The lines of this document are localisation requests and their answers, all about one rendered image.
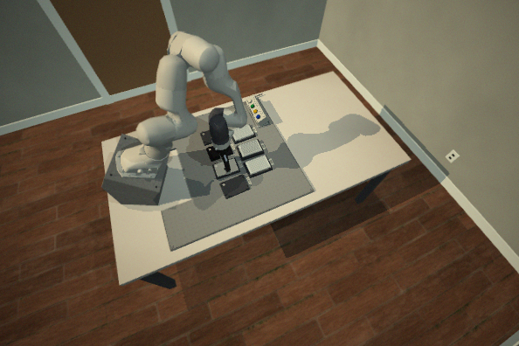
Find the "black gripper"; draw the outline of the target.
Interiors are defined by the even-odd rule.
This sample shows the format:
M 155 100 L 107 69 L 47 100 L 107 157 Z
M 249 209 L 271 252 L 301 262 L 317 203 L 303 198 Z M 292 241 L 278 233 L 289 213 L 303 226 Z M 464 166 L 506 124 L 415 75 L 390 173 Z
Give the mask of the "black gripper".
M 216 150 L 220 154 L 221 160 L 224 161 L 224 165 L 225 165 L 224 170 L 225 170 L 226 175 L 231 174 L 231 168 L 230 168 L 229 159 L 228 159 L 228 155 L 227 155 L 228 150 L 229 150 L 229 147 L 224 150 Z

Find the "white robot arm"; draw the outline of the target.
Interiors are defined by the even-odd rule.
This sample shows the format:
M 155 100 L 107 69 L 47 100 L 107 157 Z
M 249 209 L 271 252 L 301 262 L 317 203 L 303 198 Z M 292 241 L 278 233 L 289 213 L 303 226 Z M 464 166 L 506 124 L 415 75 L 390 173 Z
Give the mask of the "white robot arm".
M 234 105 L 215 107 L 209 114 L 215 150 L 229 147 L 234 134 L 229 128 L 243 128 L 247 123 L 239 86 L 227 70 L 221 47 L 187 31 L 176 31 L 170 38 L 167 52 L 159 62 L 156 75 L 156 104 L 167 114 L 139 123 L 136 133 L 142 146 L 118 151 L 115 161 L 121 177 L 155 179 L 172 149 L 172 142 L 197 131 L 197 119 L 186 107 L 187 69 L 190 66 L 202 72 L 208 88 L 231 98 Z

